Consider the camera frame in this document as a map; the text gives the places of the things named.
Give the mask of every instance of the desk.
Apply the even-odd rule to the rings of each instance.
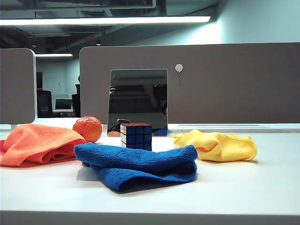
[[[53,113],[60,113],[62,115],[66,114],[68,117],[73,116],[73,109],[53,109],[52,112]]]
[[[34,123],[72,128],[76,119]],[[180,132],[153,137],[153,151],[172,149]],[[1,224],[300,224],[300,129],[248,135],[258,146],[253,162],[196,160],[193,182],[125,194],[108,189],[79,161],[1,167]],[[107,137],[104,126],[97,143],[120,145],[120,138]]]

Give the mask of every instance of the fluorescent light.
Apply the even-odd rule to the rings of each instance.
[[[70,57],[72,54],[36,54],[36,57]]]
[[[77,25],[77,24],[137,24],[137,23],[205,23],[210,16],[163,16],[163,17],[125,17],[125,18],[68,18],[68,19],[6,19],[4,25]]]

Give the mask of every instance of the rubik's cube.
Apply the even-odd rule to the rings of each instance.
[[[148,123],[122,123],[121,145],[130,149],[152,150],[152,125]]]

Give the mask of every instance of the orange fruit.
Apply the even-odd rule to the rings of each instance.
[[[95,143],[101,136],[101,121],[92,116],[84,116],[76,120],[73,130],[84,137],[86,142]]]

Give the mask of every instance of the towel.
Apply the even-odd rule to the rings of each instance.
[[[257,153],[256,144],[251,137],[224,135],[219,132],[203,133],[199,130],[192,130],[186,134],[174,135],[173,142],[179,147],[192,144],[197,149],[200,159],[217,162],[248,161]]]
[[[68,128],[23,124],[0,143],[1,166],[31,167],[76,160],[74,146],[85,139]]]
[[[124,191],[147,181],[185,183],[195,177],[196,149],[189,145],[165,152],[93,143],[75,146],[76,158],[89,165],[111,189]]]

